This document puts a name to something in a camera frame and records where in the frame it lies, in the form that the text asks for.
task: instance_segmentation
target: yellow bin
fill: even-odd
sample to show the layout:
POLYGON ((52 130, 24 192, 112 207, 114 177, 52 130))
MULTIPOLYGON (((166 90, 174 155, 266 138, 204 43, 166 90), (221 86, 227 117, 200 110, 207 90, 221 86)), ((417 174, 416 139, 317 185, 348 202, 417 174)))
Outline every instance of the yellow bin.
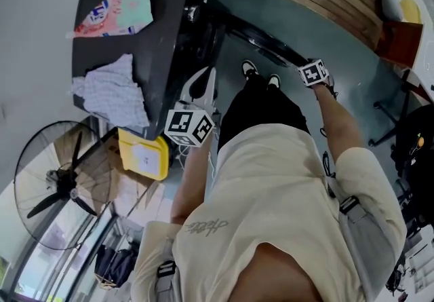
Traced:
POLYGON ((123 169, 154 180, 163 180, 169 172, 169 147, 163 137, 145 140, 118 129, 123 169))

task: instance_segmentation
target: gray wall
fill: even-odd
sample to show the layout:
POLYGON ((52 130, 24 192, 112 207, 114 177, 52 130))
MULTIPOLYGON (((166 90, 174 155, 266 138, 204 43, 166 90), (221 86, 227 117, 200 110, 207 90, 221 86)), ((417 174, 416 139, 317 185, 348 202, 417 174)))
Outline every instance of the gray wall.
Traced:
POLYGON ((0 2, 1 193, 36 131, 58 120, 81 121, 86 114, 67 94, 72 41, 65 33, 73 28, 78 0, 0 2))

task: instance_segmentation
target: cream t-shirt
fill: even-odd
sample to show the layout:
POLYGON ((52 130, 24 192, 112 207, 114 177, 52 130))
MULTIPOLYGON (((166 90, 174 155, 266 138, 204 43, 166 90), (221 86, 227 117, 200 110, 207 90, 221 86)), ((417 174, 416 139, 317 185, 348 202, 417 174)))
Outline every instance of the cream t-shirt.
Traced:
MULTIPOLYGON (((403 248, 406 226, 380 164, 352 148, 336 162, 340 187, 374 200, 403 248)), ((281 125, 251 127, 221 148, 209 198, 183 226, 152 222, 143 234, 132 301, 154 301, 166 237, 180 270, 184 302, 225 302, 260 243, 291 255, 325 302, 364 301, 361 283, 338 224, 338 202, 327 193, 309 134, 281 125)))

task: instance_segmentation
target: black pants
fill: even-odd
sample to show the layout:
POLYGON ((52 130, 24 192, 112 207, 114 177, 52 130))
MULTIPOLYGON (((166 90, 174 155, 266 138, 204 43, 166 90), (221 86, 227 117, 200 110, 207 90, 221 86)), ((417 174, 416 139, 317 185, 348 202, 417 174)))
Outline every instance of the black pants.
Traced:
POLYGON ((306 118, 276 86, 260 75, 251 76, 223 117, 218 150, 238 133, 260 124, 283 124, 309 133, 306 118))

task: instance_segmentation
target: crumpled fabric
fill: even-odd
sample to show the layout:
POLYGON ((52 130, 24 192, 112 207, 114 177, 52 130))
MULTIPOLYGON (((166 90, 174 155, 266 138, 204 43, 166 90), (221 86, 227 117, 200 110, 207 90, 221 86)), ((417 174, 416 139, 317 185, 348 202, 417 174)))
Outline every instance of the crumpled fabric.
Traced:
POLYGON ((105 114, 115 126, 149 126, 142 90, 133 81, 133 56, 124 54, 114 63, 74 77, 71 92, 84 99, 84 109, 105 114))

